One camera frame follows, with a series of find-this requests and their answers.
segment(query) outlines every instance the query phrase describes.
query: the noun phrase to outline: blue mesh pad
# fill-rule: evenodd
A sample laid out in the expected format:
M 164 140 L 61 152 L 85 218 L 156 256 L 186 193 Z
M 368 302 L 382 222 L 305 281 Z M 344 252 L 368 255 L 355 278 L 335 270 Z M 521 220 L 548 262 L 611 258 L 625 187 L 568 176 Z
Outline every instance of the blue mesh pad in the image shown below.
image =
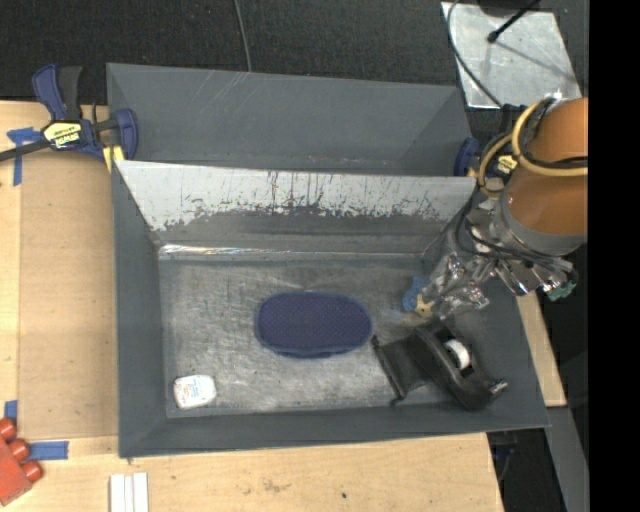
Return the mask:
M 362 304 L 323 292 L 273 295 L 260 305 L 256 323 L 265 346 L 294 357 L 348 352 L 366 343 L 373 330 Z

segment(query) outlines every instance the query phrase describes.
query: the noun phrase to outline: black floor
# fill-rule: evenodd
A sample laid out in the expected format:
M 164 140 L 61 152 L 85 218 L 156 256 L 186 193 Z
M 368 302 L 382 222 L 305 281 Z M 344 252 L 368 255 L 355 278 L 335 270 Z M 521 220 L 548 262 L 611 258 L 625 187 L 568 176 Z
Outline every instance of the black floor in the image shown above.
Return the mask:
M 482 0 L 515 12 L 524 1 Z M 0 98 L 32 99 L 31 74 L 45 64 L 81 65 L 83 103 L 106 104 L 105 63 L 246 70 L 366 80 L 458 84 L 441 4 L 435 0 L 241 0 L 249 61 L 233 0 L 3 2 Z M 589 0 L 542 0 L 556 14 L 584 96 L 589 94 Z M 486 143 L 496 111 L 468 111 Z M 587 250 L 574 295 L 540 297 L 588 457 Z M 490 437 L 507 512 L 564 510 L 542 430 Z

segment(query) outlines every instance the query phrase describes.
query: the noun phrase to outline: wooden table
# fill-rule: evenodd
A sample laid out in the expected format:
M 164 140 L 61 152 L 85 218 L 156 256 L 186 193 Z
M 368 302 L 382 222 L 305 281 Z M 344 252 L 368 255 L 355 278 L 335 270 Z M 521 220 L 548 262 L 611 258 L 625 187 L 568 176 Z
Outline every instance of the wooden table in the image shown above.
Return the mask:
M 48 121 L 38 103 L 0 101 L 0 150 L 8 130 Z M 13 161 L 0 164 L 0 401 L 19 400 L 27 442 L 70 444 L 11 510 L 108 510 L 109 476 L 137 472 L 153 512 L 503 510 L 484 434 L 120 459 L 108 171 L 48 150 L 23 166 L 13 186 Z M 566 405 L 537 300 L 519 306 L 545 402 Z

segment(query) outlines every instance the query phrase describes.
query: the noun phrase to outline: red toy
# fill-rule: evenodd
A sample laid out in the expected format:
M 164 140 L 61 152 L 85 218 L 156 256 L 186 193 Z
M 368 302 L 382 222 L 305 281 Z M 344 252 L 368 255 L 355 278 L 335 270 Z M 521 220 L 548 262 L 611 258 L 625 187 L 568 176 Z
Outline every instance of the red toy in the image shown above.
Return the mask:
M 0 420 L 0 503 L 8 505 L 23 495 L 42 476 L 35 460 L 22 462 L 29 456 L 29 446 L 22 439 L 13 439 L 16 425 L 9 418 Z

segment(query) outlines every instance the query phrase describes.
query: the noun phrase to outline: small white object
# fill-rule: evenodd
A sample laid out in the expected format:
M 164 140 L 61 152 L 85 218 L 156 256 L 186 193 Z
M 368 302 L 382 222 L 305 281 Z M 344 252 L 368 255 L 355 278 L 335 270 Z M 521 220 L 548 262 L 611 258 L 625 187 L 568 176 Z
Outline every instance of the small white object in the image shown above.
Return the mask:
M 444 346 L 447 347 L 449 353 L 455 358 L 458 370 L 464 370 L 469 367 L 471 364 L 471 354 L 469 354 L 467 347 L 458 340 L 449 340 Z
M 550 92 L 544 95 L 546 98 L 553 98 L 556 101 L 560 101 L 562 99 L 562 91 L 558 88 L 556 92 Z
M 473 226 L 473 227 L 471 228 L 471 233 L 473 233 L 473 235 L 474 235 L 476 238 L 479 238 L 479 239 L 483 240 L 482 233 L 480 233 L 480 231 L 478 230 L 478 228 L 476 228 L 475 226 Z M 491 248 L 490 248 L 490 247 L 488 247 L 488 246 L 486 246 L 486 245 L 484 245 L 482 242 L 477 242 L 477 241 L 475 241 L 475 240 L 474 240 L 473 245 L 475 245 L 476 250 L 477 250 L 478 252 L 491 252 Z
M 209 375 L 179 377 L 173 383 L 173 396 L 180 409 L 202 407 L 216 397 L 216 384 Z
M 110 512 L 149 512 L 149 487 L 146 473 L 111 475 Z
M 133 510 L 149 512 L 149 483 L 146 473 L 133 474 Z

